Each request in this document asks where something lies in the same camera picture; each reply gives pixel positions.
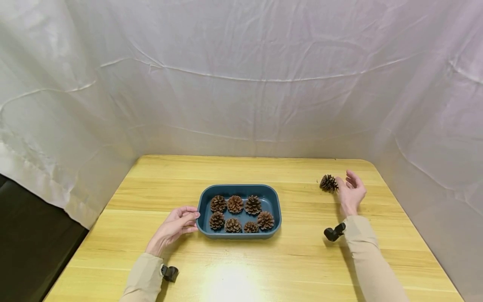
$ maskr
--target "black wrist mount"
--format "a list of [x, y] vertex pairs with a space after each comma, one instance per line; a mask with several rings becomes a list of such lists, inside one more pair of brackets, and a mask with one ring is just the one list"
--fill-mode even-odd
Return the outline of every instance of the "black wrist mount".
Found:
[[342, 222], [341, 224], [336, 226], [334, 229], [332, 229], [332, 228], [325, 229], [324, 235], [330, 241], [336, 241], [339, 237], [344, 235], [344, 230], [345, 230], [345, 223]]
[[168, 282], [176, 282], [176, 277], [179, 272], [180, 271], [174, 266], [167, 267], [166, 265], [163, 265], [161, 268], [161, 275], [163, 275], [163, 279]]

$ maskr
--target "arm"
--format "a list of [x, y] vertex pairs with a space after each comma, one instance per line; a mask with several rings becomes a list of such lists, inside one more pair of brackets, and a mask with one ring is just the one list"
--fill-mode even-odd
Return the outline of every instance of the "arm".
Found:
[[182, 234], [198, 230], [195, 220], [199, 217], [197, 208], [184, 206], [174, 209], [157, 229], [129, 273], [126, 289], [119, 302], [155, 302], [161, 291], [163, 259], [159, 256], [164, 249]]
[[354, 260], [355, 272], [364, 298], [370, 302], [408, 302], [396, 275], [384, 260], [376, 234], [369, 221], [357, 215], [357, 209], [366, 195], [362, 180], [352, 171], [347, 171], [344, 182], [336, 178], [341, 213], [346, 219], [345, 239]]

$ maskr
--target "tray rim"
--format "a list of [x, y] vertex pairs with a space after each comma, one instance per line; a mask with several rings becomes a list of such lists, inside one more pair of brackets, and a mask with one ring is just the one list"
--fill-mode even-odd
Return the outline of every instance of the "tray rim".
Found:
[[[239, 237], [239, 236], [254, 236], [255, 238], [254, 239], [262, 239], [261, 237], [271, 237], [275, 234], [276, 231], [278, 231], [278, 229], [280, 228], [280, 226], [282, 225], [282, 208], [280, 206], [280, 200], [278, 198], [278, 194], [277, 194], [277, 191], [275, 191], [274, 188], [270, 187], [269, 185], [265, 185], [265, 184], [218, 184], [218, 185], [211, 185], [209, 187], [207, 187], [206, 189], [203, 190], [203, 192], [201, 193], [201, 195], [199, 196], [199, 201], [198, 201], [198, 212], [200, 210], [200, 207], [201, 207], [201, 198], [203, 197], [203, 195], [205, 194], [205, 192], [209, 189], [209, 188], [212, 188], [212, 187], [219, 187], [219, 186], [235, 186], [235, 187], [243, 187], [243, 186], [257, 186], [257, 187], [267, 187], [269, 188], [270, 190], [272, 190], [274, 193], [275, 193], [275, 197], [277, 199], [277, 203], [278, 203], [278, 212], [279, 212], [279, 217], [280, 217], [280, 223], [277, 225], [277, 227], [275, 227], [273, 230], [271, 230], [270, 232], [264, 232], [264, 233], [208, 233], [206, 231], [204, 231], [202, 228], [198, 227], [198, 230], [203, 233], [206, 237], [210, 238], [210, 237]], [[196, 219], [196, 225], [198, 226], [198, 221], [199, 221], [199, 218]]]

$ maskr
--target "sleeve cuff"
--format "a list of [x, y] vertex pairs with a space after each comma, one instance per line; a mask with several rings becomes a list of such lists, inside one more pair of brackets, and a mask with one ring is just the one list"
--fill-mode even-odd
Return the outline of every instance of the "sleeve cuff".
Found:
[[128, 277], [128, 287], [159, 289], [163, 281], [163, 259], [142, 253]]
[[363, 216], [348, 216], [343, 223], [345, 223], [344, 235], [347, 242], [363, 240], [378, 246], [376, 234], [367, 218]]

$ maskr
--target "hand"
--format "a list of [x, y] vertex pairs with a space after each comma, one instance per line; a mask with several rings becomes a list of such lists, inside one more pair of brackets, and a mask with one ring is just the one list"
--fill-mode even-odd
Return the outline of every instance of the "hand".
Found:
[[351, 170], [347, 170], [347, 177], [344, 182], [342, 178], [335, 178], [339, 190], [337, 196], [341, 202], [341, 213], [347, 216], [357, 215], [357, 209], [366, 195], [366, 187], [362, 180]]
[[198, 217], [198, 209], [192, 206], [183, 206], [172, 210], [149, 241], [146, 253], [159, 257], [163, 250], [182, 234], [198, 231], [196, 226]]

